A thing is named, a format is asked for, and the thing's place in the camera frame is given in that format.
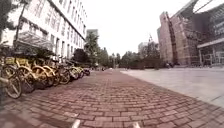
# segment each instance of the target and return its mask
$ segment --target window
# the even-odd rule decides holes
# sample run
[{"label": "window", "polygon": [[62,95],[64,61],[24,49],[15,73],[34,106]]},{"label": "window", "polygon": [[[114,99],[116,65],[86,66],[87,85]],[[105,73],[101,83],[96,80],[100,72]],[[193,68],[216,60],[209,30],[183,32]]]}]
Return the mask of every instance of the window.
[{"label": "window", "polygon": [[61,22],[61,15],[59,13],[57,13],[57,32],[59,31],[59,27],[60,27],[60,22]]},{"label": "window", "polygon": [[63,23],[63,25],[62,25],[62,29],[61,29],[61,35],[65,35],[65,24],[66,24],[66,21],[65,21],[65,19],[64,19],[64,23]]},{"label": "window", "polygon": [[62,41],[62,47],[61,47],[61,56],[64,56],[64,49],[65,49],[65,42]]},{"label": "window", "polygon": [[65,8],[66,4],[67,4],[67,0],[64,1],[63,8]]},{"label": "window", "polygon": [[56,28],[56,16],[57,16],[57,12],[56,10],[53,10],[52,17],[51,17],[51,28],[53,29]]},{"label": "window", "polygon": [[78,45],[79,35],[76,33],[76,45]]},{"label": "window", "polygon": [[55,54],[58,55],[59,39],[56,40]]},{"label": "window", "polygon": [[67,39],[69,39],[70,25],[68,24]]},{"label": "window", "polygon": [[72,38],[73,37],[73,29],[71,28],[71,42],[72,42]]},{"label": "window", "polygon": [[47,25],[50,23],[52,10],[53,10],[53,7],[50,6],[49,10],[48,10],[48,13],[47,13],[47,17],[45,18],[45,24],[47,24]]},{"label": "window", "polygon": [[62,4],[63,0],[59,0],[59,3]]},{"label": "window", "polygon": [[73,52],[73,46],[71,46],[71,55],[73,55],[73,53],[74,53],[74,52]]},{"label": "window", "polygon": [[83,33],[86,33],[86,25],[83,25]]},{"label": "window", "polygon": [[71,4],[72,4],[72,1],[70,1],[68,5],[68,11],[67,11],[68,13],[70,12]]},{"label": "window", "polygon": [[77,23],[79,23],[79,15],[78,15],[78,20],[77,20]]},{"label": "window", "polygon": [[73,7],[73,9],[72,9],[72,19],[74,17],[74,13],[75,13],[75,7]]},{"label": "window", "polygon": [[75,37],[76,37],[76,35],[75,35],[75,30],[74,30],[74,33],[73,33],[73,43],[75,44]]},{"label": "window", "polygon": [[47,33],[42,32],[42,37],[43,37],[43,39],[47,40]]},{"label": "window", "polygon": [[76,19],[77,19],[77,11],[75,11],[75,19],[74,19],[75,22],[76,22]]},{"label": "window", "polygon": [[36,11],[36,14],[35,14],[37,17],[40,17],[40,14],[41,14],[41,12],[42,12],[42,10],[43,10],[45,1],[46,1],[46,0],[41,0],[40,5],[39,5],[39,7],[37,8],[37,11]]},{"label": "window", "polygon": [[51,43],[54,44],[54,35],[51,35]]},{"label": "window", "polygon": [[31,8],[31,9],[33,9],[33,10],[31,10],[31,12],[32,12],[34,15],[36,15],[37,11],[39,10],[41,1],[42,1],[42,0],[36,0],[34,7]]},{"label": "window", "polygon": [[67,45],[67,58],[70,58],[70,47],[69,47],[69,44]]}]

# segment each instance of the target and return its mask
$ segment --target paving stone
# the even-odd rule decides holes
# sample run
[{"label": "paving stone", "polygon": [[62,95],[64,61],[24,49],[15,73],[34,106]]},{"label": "paving stone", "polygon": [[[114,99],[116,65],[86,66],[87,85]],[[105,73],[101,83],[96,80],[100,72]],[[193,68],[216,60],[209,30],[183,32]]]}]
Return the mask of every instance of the paving stone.
[{"label": "paving stone", "polygon": [[122,122],[104,122],[104,128],[123,128]]},{"label": "paving stone", "polygon": [[175,110],[170,110],[170,111],[167,111],[167,112],[164,112],[164,114],[165,115],[173,115],[173,114],[176,114],[177,113],[177,111],[175,111]]},{"label": "paving stone", "polygon": [[95,116],[80,114],[77,118],[83,120],[93,120]]},{"label": "paving stone", "polygon": [[76,114],[76,113],[71,113],[71,112],[65,112],[63,115],[68,116],[68,117],[73,117],[73,118],[75,118],[75,117],[78,116],[78,114]]},{"label": "paving stone", "polygon": [[150,120],[144,120],[143,123],[145,126],[157,125],[157,124],[159,124],[159,121],[157,119],[150,119]]},{"label": "paving stone", "polygon": [[121,116],[120,112],[105,112],[105,116]]},{"label": "paving stone", "polygon": [[181,112],[181,113],[175,114],[175,116],[177,116],[177,118],[186,117],[188,115],[190,115],[188,112]]},{"label": "paving stone", "polygon": [[112,117],[96,117],[96,121],[112,121]]},{"label": "paving stone", "polygon": [[42,124],[42,122],[40,120],[35,119],[35,118],[29,118],[26,121],[33,126],[38,126],[38,125]]},{"label": "paving stone", "polygon": [[47,123],[44,123],[44,124],[41,124],[38,128],[57,128],[57,127],[54,127],[50,124],[47,124]]},{"label": "paving stone", "polygon": [[149,119],[146,115],[139,115],[139,116],[131,116],[132,120],[147,120]]},{"label": "paving stone", "polygon": [[176,125],[172,122],[157,125],[157,128],[174,128]]},{"label": "paving stone", "polygon": [[103,127],[103,122],[101,122],[101,121],[85,121],[84,125],[90,126],[90,127]]},{"label": "paving stone", "polygon": [[122,112],[121,116],[135,116],[137,112]]},{"label": "paving stone", "polygon": [[120,121],[131,121],[130,117],[113,117],[113,121],[120,122]]},{"label": "paving stone", "polygon": [[176,125],[180,126],[180,125],[182,125],[182,124],[186,124],[186,123],[188,123],[188,122],[190,122],[190,121],[191,121],[190,119],[184,117],[184,118],[180,118],[180,119],[178,119],[178,120],[175,120],[174,123],[175,123]]},{"label": "paving stone", "polygon": [[202,126],[205,123],[206,122],[204,122],[202,120],[195,120],[195,121],[192,121],[192,122],[188,123],[188,125],[191,126],[192,128],[197,128],[199,126]]},{"label": "paving stone", "polygon": [[215,119],[219,123],[224,123],[224,115],[218,116],[218,118]]},{"label": "paving stone", "polygon": [[2,128],[15,128],[15,126],[16,124],[14,124],[13,122],[4,122]]},{"label": "paving stone", "polygon": [[63,115],[58,115],[58,114],[54,114],[52,116],[52,118],[57,119],[57,120],[64,120],[64,121],[68,119],[67,117],[65,117]]},{"label": "paving stone", "polygon": [[169,121],[172,121],[172,120],[175,120],[175,119],[177,119],[177,118],[174,115],[165,116],[165,117],[160,118],[160,120],[162,122],[169,122]]}]

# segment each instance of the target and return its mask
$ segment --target building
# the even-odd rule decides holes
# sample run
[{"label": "building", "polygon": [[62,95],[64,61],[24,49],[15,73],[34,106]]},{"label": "building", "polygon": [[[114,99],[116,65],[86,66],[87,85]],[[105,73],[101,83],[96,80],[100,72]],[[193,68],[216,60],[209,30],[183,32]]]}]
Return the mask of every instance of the building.
[{"label": "building", "polygon": [[194,12],[199,0],[191,0],[172,17],[164,12],[157,30],[160,55],[179,65],[224,64],[224,4]]},{"label": "building", "polygon": [[[22,15],[18,42],[43,47],[52,44],[50,50],[70,58],[75,49],[84,48],[86,20],[81,0],[32,0]],[[3,37],[13,44],[16,32],[6,33]]]}]

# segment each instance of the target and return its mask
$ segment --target bicycle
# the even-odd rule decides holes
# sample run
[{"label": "bicycle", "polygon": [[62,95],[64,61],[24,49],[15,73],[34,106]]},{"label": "bicycle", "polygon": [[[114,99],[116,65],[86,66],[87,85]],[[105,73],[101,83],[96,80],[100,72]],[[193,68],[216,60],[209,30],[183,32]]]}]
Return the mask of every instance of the bicycle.
[{"label": "bicycle", "polygon": [[5,65],[4,58],[0,58],[1,87],[3,87],[9,97],[17,99],[22,95],[21,80],[19,78],[20,72],[11,68],[10,71],[7,70],[8,67]]}]

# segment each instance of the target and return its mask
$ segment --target sidewalk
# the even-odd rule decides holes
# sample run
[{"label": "sidewalk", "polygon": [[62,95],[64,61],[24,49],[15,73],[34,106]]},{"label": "sidewalk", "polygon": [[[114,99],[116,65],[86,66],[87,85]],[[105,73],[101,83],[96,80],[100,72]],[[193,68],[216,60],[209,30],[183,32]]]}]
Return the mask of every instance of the sidewalk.
[{"label": "sidewalk", "polygon": [[69,85],[8,99],[0,128],[224,128],[224,109],[118,71],[94,72]]}]

